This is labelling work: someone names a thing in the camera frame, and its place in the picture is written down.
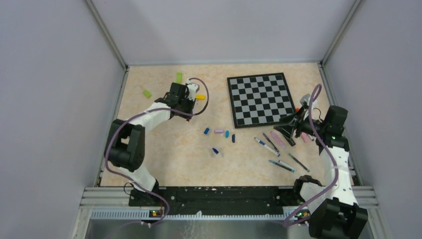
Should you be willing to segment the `lilac highlighter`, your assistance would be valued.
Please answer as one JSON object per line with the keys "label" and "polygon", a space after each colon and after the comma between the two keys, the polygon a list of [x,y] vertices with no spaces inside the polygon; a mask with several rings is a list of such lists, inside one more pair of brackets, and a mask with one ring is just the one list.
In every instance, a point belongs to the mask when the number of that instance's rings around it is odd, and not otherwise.
{"label": "lilac highlighter", "polygon": [[284,142],[281,140],[281,138],[276,133],[271,131],[270,135],[283,149],[286,148],[286,145],[284,144]]}

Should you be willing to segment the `green thin pen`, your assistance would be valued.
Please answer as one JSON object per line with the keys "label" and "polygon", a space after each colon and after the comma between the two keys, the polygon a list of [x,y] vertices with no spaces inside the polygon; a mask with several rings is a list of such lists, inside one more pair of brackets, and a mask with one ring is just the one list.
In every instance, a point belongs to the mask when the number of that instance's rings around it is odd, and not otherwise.
{"label": "green thin pen", "polygon": [[302,164],[296,157],[294,157],[291,153],[287,153],[287,155],[290,158],[292,158],[297,164],[299,164],[304,170],[306,170],[307,172],[310,172],[310,170],[304,164]]}

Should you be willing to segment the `dark thin pen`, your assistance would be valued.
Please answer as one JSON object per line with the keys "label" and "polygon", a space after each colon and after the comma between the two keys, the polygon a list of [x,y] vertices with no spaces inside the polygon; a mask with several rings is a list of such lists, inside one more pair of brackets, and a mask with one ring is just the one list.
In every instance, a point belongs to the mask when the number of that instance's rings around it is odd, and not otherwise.
{"label": "dark thin pen", "polygon": [[262,133],[265,139],[269,142],[269,144],[274,148],[276,152],[280,152],[279,149],[275,146],[275,144],[270,140],[270,138],[263,132]]}

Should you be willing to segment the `blue capped white marker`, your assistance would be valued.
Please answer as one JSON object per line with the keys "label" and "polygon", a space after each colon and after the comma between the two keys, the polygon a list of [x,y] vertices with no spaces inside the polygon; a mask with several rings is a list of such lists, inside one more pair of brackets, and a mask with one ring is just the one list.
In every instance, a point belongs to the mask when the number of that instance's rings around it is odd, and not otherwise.
{"label": "blue capped white marker", "polygon": [[271,148],[270,146],[268,146],[265,142],[261,141],[258,138],[254,138],[260,145],[262,145],[264,148],[266,148],[268,151],[270,151],[272,154],[274,154],[275,156],[279,157],[280,153],[277,152],[275,149]]}

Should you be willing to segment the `blue thin pen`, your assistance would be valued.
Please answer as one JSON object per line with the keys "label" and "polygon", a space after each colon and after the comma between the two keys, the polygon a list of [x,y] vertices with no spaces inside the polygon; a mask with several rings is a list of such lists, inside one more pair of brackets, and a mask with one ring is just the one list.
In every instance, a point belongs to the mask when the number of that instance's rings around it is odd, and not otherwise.
{"label": "blue thin pen", "polygon": [[287,167],[287,166],[285,166],[285,165],[282,165],[282,164],[280,164],[280,163],[278,163],[278,162],[276,162],[276,161],[273,161],[273,160],[268,160],[270,163],[272,163],[272,164],[274,164],[274,165],[276,165],[276,166],[278,166],[278,167],[281,167],[281,168],[283,168],[283,169],[285,169],[285,170],[287,170],[287,171],[290,171],[290,172],[292,172],[292,173],[294,173],[295,172],[295,170],[294,169],[292,169],[292,168],[290,168],[290,167]]}

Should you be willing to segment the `pink highlighter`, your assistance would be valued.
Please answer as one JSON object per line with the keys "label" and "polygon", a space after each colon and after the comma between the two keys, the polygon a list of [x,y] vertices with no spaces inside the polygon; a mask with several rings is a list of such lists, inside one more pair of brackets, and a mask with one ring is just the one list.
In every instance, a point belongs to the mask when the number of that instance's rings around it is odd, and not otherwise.
{"label": "pink highlighter", "polygon": [[311,138],[309,138],[309,136],[304,132],[300,134],[300,138],[303,140],[304,143],[308,143],[312,141]]}

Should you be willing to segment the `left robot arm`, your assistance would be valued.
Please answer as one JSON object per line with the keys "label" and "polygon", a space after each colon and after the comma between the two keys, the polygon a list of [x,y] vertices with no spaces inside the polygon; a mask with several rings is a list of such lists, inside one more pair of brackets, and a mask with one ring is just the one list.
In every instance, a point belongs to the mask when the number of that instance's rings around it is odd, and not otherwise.
{"label": "left robot arm", "polygon": [[170,90],[156,99],[149,108],[127,120],[115,119],[110,126],[105,147],[105,167],[114,174],[131,181],[141,191],[140,198],[148,206],[159,201],[158,181],[143,164],[145,137],[161,123],[174,116],[190,120],[199,85],[187,82],[172,83]]}

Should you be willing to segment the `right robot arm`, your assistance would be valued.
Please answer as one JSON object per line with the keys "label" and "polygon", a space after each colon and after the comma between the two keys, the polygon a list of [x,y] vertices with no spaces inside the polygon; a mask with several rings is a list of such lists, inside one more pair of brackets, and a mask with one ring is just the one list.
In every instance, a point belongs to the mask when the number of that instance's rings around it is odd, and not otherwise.
{"label": "right robot arm", "polygon": [[310,120],[308,106],[284,116],[274,127],[288,139],[310,134],[316,139],[327,183],[323,186],[310,175],[295,181],[292,199],[310,211],[309,234],[316,239],[357,239],[368,222],[368,212],[353,193],[348,167],[349,143],[344,137],[348,111],[330,106],[324,120]]}

